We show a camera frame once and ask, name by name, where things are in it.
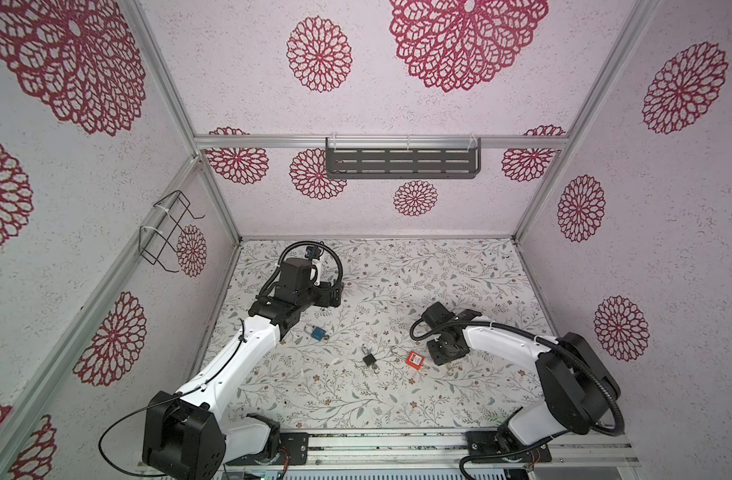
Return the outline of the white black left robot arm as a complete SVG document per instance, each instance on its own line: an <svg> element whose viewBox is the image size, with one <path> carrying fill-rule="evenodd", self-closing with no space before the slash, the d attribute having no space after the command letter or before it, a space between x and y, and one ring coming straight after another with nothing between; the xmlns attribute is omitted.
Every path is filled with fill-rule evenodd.
<svg viewBox="0 0 732 480"><path fill-rule="evenodd" d="M343 277L340 257L320 241L297 241L282 251L232 339L176 392L160 391L140 408L141 460L154 468L153 478L211 479L228 461L277 454L277 422L252 414L228 424L226 408L308 308L340 306Z"/></svg>

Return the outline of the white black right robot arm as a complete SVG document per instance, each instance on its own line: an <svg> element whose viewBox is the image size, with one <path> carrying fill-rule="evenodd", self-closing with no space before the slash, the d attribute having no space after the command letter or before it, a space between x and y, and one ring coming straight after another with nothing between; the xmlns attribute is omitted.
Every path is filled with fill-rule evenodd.
<svg viewBox="0 0 732 480"><path fill-rule="evenodd" d="M624 433L621 389L587 340L575 333L538 335L466 309L458 313L436 302L410 327L425 341L432 361L444 365L472 351L494 354L534 373L542 398L511 414L498 428L500 451L536 448L565 433L607 436Z"/></svg>

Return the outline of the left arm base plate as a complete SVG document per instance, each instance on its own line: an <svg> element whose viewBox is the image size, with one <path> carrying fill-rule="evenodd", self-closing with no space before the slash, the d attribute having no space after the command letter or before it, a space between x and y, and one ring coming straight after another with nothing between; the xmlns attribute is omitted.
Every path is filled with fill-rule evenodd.
<svg viewBox="0 0 732 480"><path fill-rule="evenodd" d="M310 435L307 432L281 432L270 438L270 446L226 463L230 467L301 466L307 463Z"/></svg>

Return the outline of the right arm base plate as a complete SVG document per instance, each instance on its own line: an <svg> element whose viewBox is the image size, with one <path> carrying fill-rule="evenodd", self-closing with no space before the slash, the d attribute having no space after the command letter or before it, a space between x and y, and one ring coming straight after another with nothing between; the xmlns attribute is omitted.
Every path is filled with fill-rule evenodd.
<svg viewBox="0 0 732 480"><path fill-rule="evenodd" d="M526 450L515 437L497 430L472 430L464 434L473 463L548 463L553 460L546 444Z"/></svg>

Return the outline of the red padlock with warning label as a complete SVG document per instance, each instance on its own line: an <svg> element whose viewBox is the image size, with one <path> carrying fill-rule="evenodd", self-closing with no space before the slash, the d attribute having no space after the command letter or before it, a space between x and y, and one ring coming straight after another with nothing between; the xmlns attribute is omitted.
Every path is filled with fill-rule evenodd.
<svg viewBox="0 0 732 480"><path fill-rule="evenodd" d="M425 357L421 354L417 353L414 350L405 350L402 348L399 348L398 346L393 346L391 348L391 352L400 360L403 360L404 363L415 369L420 370L424 364Z"/></svg>

